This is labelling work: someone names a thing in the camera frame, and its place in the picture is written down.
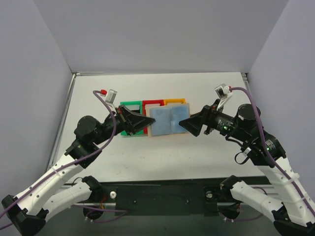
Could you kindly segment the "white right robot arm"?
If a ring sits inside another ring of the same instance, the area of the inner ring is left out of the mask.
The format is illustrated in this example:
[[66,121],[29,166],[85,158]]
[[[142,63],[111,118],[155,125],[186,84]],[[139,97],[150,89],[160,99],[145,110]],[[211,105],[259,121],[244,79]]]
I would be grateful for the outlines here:
[[243,202],[269,218],[283,236],[313,236],[315,234],[315,203],[311,200],[288,161],[280,142],[264,132],[261,138],[258,122],[251,104],[239,106],[236,116],[222,113],[217,102],[179,125],[194,136],[202,126],[205,134],[217,130],[227,141],[240,146],[241,153],[267,177],[279,199],[273,199],[250,187],[236,176],[220,184],[220,196],[225,201]]

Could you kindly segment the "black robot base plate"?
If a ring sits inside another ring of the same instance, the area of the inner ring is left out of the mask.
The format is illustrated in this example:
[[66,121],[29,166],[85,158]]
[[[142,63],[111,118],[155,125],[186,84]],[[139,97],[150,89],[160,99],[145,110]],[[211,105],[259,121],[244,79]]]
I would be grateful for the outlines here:
[[104,203],[129,216],[216,216],[221,210],[238,212],[240,203],[220,190],[222,178],[103,182],[102,193],[85,202]]

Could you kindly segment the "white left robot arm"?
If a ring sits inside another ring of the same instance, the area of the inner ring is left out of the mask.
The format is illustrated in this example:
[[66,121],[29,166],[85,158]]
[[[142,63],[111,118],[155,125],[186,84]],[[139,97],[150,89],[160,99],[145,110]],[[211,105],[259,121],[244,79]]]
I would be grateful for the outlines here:
[[19,194],[7,195],[1,202],[4,214],[23,236],[36,235],[54,215],[80,201],[97,202],[101,184],[84,177],[78,184],[57,192],[68,180],[90,166],[121,132],[136,134],[156,120],[120,105],[110,111],[104,122],[92,116],[82,117],[74,131],[75,140],[42,177]]

